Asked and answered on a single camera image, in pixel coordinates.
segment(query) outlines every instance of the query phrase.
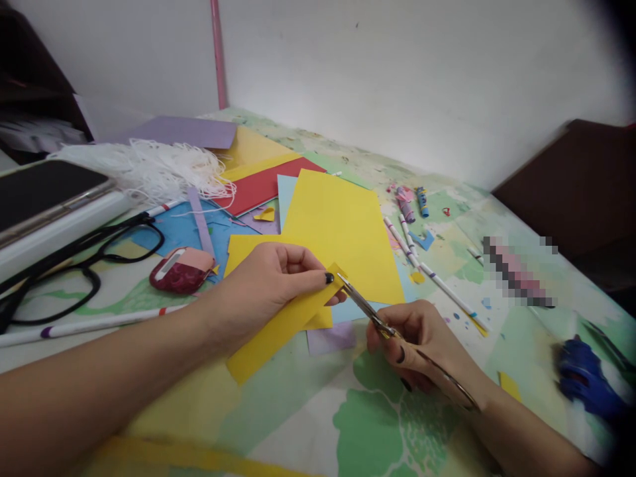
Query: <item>scissors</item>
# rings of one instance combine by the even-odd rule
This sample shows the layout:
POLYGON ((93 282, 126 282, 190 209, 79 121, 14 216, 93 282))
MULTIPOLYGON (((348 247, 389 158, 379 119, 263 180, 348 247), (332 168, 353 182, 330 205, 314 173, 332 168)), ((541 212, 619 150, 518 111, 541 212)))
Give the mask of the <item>scissors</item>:
MULTIPOLYGON (((407 343, 407 344, 412 346, 411 343, 407 342, 404 339, 404 337, 399 333, 398 330, 396 330, 395 328, 387 325, 384 321, 382 321, 382 319, 378 316, 378 314, 373 309, 373 307, 369 304, 369 302, 366 301, 362 297, 362 295, 360 295, 358 290, 356 290, 353 287, 353 285, 351 283, 349 283, 349 281, 342 274, 338 273, 338 277, 340 277, 340 279, 344 283, 343 290, 346 292, 346 294, 349 295, 349 297, 353 300, 353 302, 357 306, 359 306, 359 308, 371 320, 371 322, 374 324, 374 326, 376 327, 378 332, 385 339, 399 338, 399 339, 403 340, 405 343, 407 343)), ((447 379, 448 381, 452 382, 455 385, 455 387, 459 390, 459 392, 462 393, 466 397, 466 399, 470 402, 470 406, 465 406, 465 405, 462 405, 462 404, 459 404, 459 403, 453 401, 456 405, 458 405, 459 407, 463 408, 464 410, 466 410, 468 412, 481 413, 480 408, 479 408, 479 406, 477 404, 477 401, 475 401, 475 399, 470 395, 470 393, 468 391, 466 391, 466 389, 464 389, 464 386, 459 384, 455 380, 455 378, 453 378, 444 368, 439 366, 435 361, 433 361, 428 356, 423 354, 420 350, 415 349, 415 351, 423 359, 425 359, 426 361, 431 363, 435 368, 439 369, 442 372, 442 374, 444 375, 445 379, 447 379)))

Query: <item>smartphone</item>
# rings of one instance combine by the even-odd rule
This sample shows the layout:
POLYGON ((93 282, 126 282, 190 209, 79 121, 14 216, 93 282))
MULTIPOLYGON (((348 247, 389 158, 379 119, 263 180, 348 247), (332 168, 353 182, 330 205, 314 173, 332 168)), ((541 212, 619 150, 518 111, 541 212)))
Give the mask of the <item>smartphone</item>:
POLYGON ((0 248, 115 188, 115 181, 63 160, 44 160, 0 177, 0 248))

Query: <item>white marker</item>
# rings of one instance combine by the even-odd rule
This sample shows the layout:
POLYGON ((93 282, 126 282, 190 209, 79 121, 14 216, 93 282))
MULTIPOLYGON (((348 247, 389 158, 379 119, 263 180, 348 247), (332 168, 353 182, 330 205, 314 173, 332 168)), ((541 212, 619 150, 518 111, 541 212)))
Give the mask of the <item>white marker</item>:
POLYGON ((406 223, 406 219, 404 218, 404 214, 399 215, 399 221, 402 224, 402 230, 404 231, 404 236, 406 237, 406 243, 409 245, 409 248, 413 252, 413 255, 417 255, 417 251, 415 249, 415 244, 413 243, 413 239, 409 235, 409 226, 406 223))
POLYGON ((410 251, 409 248, 406 246, 406 244, 404 243, 404 240, 402 240, 402 238, 399 235, 399 232, 393 226, 393 224, 391 223, 388 217, 384 217, 384 223, 389 228, 393 236, 396 238, 397 243, 399 243, 399 246, 402 248, 402 251, 405 253, 406 257, 411 261, 411 264, 419 270, 420 266, 419 266, 419 263, 417 263, 417 260, 415 259, 413 252, 410 251))
POLYGON ((60 338, 69 335, 78 335, 89 331, 98 331, 108 328, 115 328, 123 325, 130 325, 139 321, 146 321, 150 318, 171 313, 185 305, 159 308, 148 311, 137 311, 136 313, 128 313, 127 315, 118 315, 106 318, 97 318, 91 321, 82 321, 80 323, 68 323, 66 325, 50 326, 39 330, 23 331, 21 333, 7 333, 0 336, 0 348, 6 346, 22 345, 24 343, 32 343, 51 338, 60 338))
POLYGON ((442 289, 446 292, 446 294, 455 302, 457 303, 457 305, 466 312, 466 314, 471 317, 473 320, 475 320, 475 322, 481 326, 481 328, 483 328, 485 331, 487 331, 488 333, 490 333, 491 328, 489 325, 485 324, 485 322, 483 322, 483 320, 481 318, 479 318, 479 316, 477 316, 477 312, 475 310, 473 310, 471 307, 468 306, 468 304, 462 300, 461 298, 459 298, 454 291, 452 291, 448 285, 446 285, 444 283, 444 280, 442 280, 440 277, 438 277, 438 275, 432 271, 430 268, 428 268, 426 266, 426 264, 420 262, 419 263, 420 267, 422 268, 422 270, 424 270, 424 272, 426 273, 426 275, 428 275, 429 277, 431 277, 431 279, 442 289))
POLYGON ((479 263, 481 263, 482 266, 484 266, 484 257, 482 257, 482 255, 477 251, 476 248, 468 247, 468 251, 471 255, 473 255, 473 257, 477 259, 479 263))

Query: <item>white string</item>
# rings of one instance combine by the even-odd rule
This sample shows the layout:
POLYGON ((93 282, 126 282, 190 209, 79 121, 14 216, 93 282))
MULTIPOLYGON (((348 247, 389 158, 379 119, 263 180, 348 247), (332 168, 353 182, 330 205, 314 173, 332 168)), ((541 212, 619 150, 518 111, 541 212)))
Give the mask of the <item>white string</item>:
POLYGON ((234 202, 237 190, 233 183, 222 181, 225 164, 214 153, 188 144, 169 146, 131 139, 130 146, 65 146, 48 158, 67 160, 111 176, 131 199, 149 205, 185 197, 189 187, 195 187, 203 199, 231 198, 234 202))

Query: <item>small yellow paper piece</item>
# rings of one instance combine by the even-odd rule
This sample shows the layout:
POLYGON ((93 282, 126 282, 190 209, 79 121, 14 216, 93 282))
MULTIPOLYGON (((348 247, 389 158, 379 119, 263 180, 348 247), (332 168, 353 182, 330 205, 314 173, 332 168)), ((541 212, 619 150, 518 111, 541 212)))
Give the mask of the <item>small yellow paper piece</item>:
POLYGON ((300 295, 291 300, 249 343, 228 359, 227 369, 239 386, 272 359, 342 288, 344 283, 337 275, 344 274, 340 267, 332 264, 327 270, 333 273, 333 282, 318 293, 300 295))
POLYGON ((499 383, 504 391, 521 402, 521 394, 519 394, 519 386, 514 380, 508 376, 505 372, 499 371, 499 383))
POLYGON ((254 219, 274 222, 274 220, 276 220, 276 210, 273 207, 268 207, 267 209, 263 210, 260 215, 255 215, 254 219))
POLYGON ((420 272, 415 272, 411 274, 411 280, 413 280, 416 284, 424 283, 426 278, 420 272))

